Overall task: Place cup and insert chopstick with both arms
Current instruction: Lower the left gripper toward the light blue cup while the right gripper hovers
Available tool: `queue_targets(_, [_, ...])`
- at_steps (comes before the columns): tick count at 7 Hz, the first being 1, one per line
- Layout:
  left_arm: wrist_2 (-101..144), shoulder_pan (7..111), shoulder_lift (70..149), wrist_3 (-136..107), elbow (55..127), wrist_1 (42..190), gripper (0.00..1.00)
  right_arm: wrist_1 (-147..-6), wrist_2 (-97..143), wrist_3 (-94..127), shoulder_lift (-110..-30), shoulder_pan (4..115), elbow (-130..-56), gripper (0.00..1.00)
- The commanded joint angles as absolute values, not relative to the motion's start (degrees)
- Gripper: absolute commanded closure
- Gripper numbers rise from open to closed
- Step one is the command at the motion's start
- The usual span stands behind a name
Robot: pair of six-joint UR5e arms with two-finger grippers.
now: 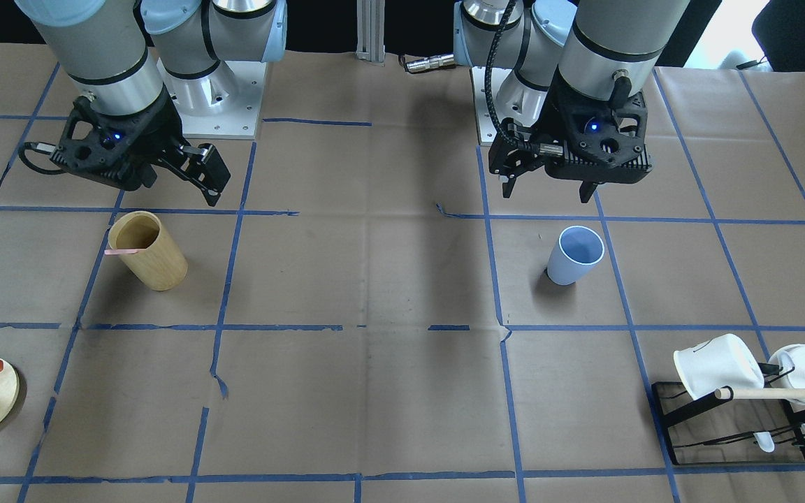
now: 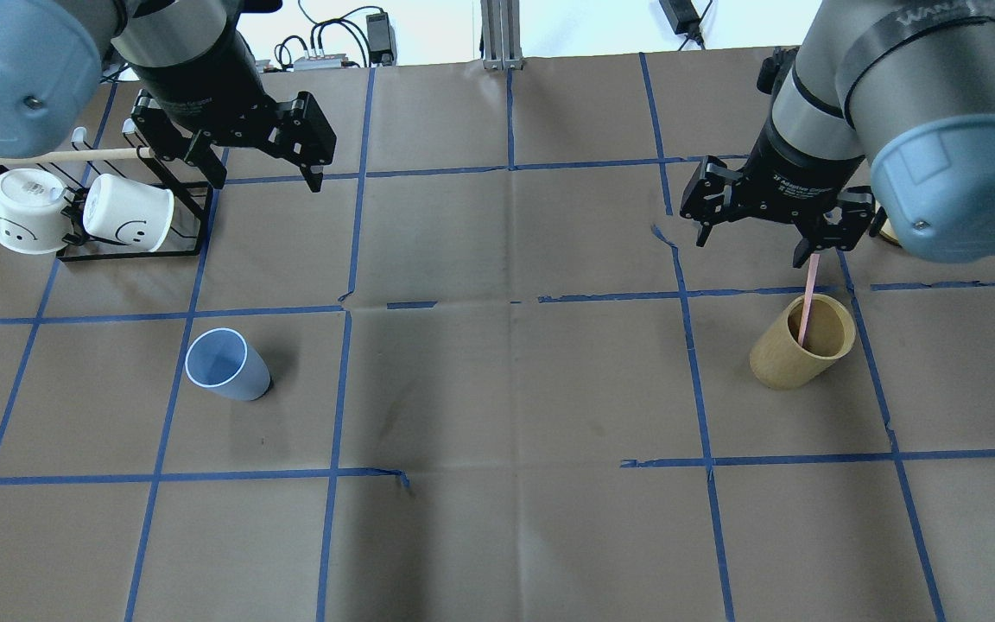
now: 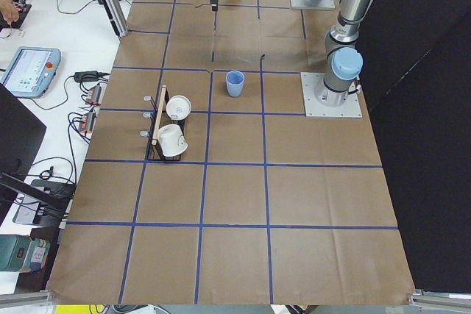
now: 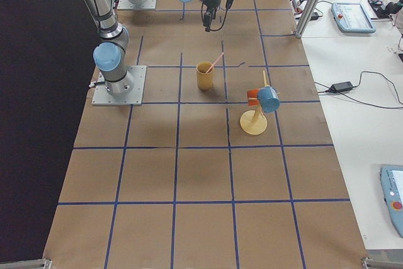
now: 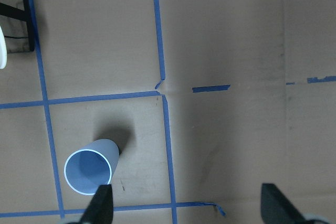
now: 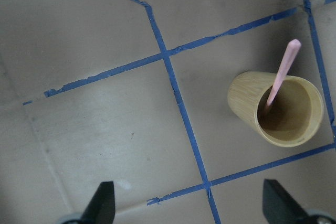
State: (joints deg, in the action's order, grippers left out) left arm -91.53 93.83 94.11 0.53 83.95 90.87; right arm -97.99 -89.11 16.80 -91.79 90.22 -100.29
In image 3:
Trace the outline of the person's hand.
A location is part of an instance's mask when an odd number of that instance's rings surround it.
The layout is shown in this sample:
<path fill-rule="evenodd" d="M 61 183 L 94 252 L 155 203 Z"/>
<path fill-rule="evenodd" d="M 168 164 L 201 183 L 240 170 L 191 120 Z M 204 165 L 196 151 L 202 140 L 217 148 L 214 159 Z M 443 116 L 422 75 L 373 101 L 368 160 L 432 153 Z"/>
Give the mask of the person's hand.
<path fill-rule="evenodd" d="M 1 15 L 8 24 L 19 19 L 19 12 L 11 0 L 1 0 Z"/>

